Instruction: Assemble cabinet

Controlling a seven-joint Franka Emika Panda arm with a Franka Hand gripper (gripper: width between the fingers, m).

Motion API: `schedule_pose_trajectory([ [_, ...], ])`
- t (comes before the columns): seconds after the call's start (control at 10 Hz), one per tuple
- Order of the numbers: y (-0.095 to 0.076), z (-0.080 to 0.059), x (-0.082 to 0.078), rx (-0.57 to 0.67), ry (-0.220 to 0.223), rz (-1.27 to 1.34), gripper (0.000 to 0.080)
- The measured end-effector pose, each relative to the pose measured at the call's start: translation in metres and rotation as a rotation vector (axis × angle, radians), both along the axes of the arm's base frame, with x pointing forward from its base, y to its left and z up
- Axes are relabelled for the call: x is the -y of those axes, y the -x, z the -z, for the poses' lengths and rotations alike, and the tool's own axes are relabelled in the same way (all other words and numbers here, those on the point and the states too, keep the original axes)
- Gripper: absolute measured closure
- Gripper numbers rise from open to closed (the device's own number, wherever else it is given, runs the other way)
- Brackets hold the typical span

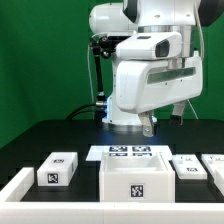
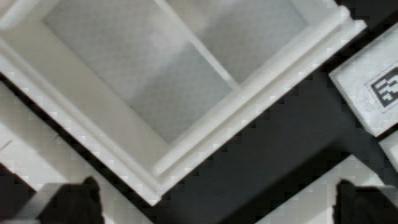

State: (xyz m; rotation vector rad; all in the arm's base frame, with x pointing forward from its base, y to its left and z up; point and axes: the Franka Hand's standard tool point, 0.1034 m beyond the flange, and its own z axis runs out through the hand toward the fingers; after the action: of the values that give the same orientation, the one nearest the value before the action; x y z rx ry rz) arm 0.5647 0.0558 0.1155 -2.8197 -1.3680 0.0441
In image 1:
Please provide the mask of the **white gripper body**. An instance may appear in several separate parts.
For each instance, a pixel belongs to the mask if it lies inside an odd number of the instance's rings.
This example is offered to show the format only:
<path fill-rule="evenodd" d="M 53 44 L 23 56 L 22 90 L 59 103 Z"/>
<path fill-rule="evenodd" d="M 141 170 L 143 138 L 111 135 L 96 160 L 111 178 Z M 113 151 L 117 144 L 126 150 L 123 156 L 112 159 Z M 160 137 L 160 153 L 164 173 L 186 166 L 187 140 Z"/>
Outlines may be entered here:
<path fill-rule="evenodd" d="M 198 96 L 202 91 L 202 60 L 198 52 L 185 68 L 168 68 L 168 61 L 122 61 L 117 68 L 116 100 L 125 112 L 140 114 Z"/>

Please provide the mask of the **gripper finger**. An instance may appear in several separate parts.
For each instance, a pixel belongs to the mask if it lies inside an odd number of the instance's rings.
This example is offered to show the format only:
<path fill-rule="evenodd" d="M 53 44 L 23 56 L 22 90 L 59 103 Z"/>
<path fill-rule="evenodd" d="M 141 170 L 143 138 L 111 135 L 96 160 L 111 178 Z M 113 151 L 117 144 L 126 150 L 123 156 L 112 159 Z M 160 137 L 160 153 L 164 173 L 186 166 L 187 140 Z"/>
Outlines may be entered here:
<path fill-rule="evenodd" d="M 152 111 L 146 111 L 139 114 L 142 123 L 142 132 L 146 137 L 152 137 L 155 134 L 156 118 Z"/>
<path fill-rule="evenodd" d="M 173 111 L 170 115 L 170 124 L 179 126 L 183 124 L 183 114 L 186 107 L 186 102 L 181 101 L 173 104 Z"/>

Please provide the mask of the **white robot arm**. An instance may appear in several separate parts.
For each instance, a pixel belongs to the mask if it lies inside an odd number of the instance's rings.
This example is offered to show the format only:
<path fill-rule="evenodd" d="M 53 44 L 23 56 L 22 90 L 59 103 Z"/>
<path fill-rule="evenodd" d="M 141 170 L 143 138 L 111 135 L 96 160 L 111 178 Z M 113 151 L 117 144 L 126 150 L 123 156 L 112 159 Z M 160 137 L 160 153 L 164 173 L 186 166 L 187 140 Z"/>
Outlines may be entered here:
<path fill-rule="evenodd" d="M 102 123 L 156 132 L 154 110 L 173 107 L 181 124 L 186 103 L 201 94 L 204 50 L 193 33 L 224 13 L 224 0 L 123 0 L 95 6 L 89 15 Z"/>

